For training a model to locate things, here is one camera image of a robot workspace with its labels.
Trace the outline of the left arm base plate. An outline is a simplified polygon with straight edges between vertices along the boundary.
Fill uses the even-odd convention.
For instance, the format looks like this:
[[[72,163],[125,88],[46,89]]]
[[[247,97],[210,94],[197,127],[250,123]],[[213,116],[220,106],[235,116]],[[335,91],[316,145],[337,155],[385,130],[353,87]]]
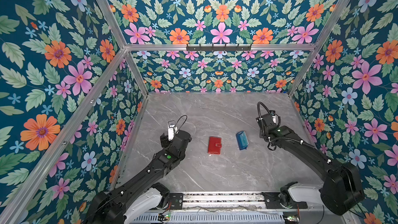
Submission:
[[[183,205],[183,193],[170,193],[165,197],[162,197],[160,203],[155,208],[151,210],[162,210],[165,211],[167,209],[171,210],[181,210]]]

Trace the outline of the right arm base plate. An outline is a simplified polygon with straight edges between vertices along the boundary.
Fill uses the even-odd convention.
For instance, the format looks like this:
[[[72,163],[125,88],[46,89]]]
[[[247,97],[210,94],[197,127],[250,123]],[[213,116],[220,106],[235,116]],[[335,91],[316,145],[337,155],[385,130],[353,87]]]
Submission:
[[[308,209],[306,202],[295,202],[291,197],[280,192],[262,192],[267,209]]]

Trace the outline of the red leather card holder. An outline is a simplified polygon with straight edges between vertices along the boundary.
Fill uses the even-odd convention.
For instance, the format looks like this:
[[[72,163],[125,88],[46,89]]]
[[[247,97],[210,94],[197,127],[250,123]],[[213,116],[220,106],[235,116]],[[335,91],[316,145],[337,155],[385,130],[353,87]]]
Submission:
[[[221,154],[222,139],[219,137],[211,136],[209,138],[208,153],[211,155]]]

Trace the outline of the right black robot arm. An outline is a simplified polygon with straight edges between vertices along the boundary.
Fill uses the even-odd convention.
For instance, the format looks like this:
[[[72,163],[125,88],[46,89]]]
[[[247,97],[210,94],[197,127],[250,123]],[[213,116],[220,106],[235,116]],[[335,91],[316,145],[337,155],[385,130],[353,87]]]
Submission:
[[[279,201],[290,208],[299,202],[321,204],[335,215],[342,216],[365,199],[359,169],[351,163],[341,163],[305,142],[291,128],[274,121],[273,114],[262,102],[257,103],[259,137],[270,151],[281,148],[312,169],[322,184],[299,184],[297,181],[281,187]]]

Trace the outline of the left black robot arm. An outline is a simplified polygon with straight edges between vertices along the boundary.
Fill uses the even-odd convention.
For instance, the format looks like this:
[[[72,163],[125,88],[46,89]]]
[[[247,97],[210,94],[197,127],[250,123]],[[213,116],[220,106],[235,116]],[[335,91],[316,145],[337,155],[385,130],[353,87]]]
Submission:
[[[166,207],[170,191],[158,181],[185,158],[192,137],[180,130],[171,141],[165,134],[160,140],[163,149],[142,171],[120,187],[93,198],[83,224],[130,224],[152,208]]]

